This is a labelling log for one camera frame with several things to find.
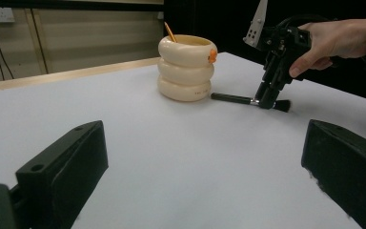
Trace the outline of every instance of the finger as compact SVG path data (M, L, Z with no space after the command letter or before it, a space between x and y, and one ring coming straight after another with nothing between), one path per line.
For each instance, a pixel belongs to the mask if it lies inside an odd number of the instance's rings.
M333 65L333 61L329 57L323 57L318 59L310 69L325 70Z
M315 53L313 50L305 52L303 55L298 57L298 59L290 67L290 76L295 78L304 73L314 65L319 57L319 54Z

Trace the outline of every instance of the white paper surface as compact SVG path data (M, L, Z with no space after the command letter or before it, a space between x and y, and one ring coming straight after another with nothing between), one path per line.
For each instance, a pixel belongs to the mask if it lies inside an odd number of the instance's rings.
M262 66L220 53L212 92L254 96ZM366 99L304 80L289 113L172 101L156 66L0 91L0 183L78 125L102 120L110 168L73 228L353 229L300 165L310 119L366 137Z

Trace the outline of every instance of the dark background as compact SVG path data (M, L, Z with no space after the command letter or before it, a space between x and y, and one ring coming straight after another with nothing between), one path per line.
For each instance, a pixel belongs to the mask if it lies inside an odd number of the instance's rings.
M258 0L165 0L165 21L175 34L208 38L219 52L229 52L264 64L266 53L243 42L258 3ZM288 17L305 13L337 20L366 18L366 0L270 0L264 26L273 27ZM308 70L304 77L366 98L366 71L360 58L345 59L337 68Z

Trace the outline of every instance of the wall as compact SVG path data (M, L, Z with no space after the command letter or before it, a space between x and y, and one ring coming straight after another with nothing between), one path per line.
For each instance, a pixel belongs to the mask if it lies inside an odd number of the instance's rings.
M163 37L158 12L13 9L13 15L15 23L0 24L0 47L15 78L156 57Z

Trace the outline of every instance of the black block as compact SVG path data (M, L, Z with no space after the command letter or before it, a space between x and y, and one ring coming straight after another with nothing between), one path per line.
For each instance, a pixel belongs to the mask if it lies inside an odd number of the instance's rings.
M322 191L366 229L366 139L334 124L311 120L301 164Z
M108 168L103 123L69 131L16 172L32 228L71 228Z

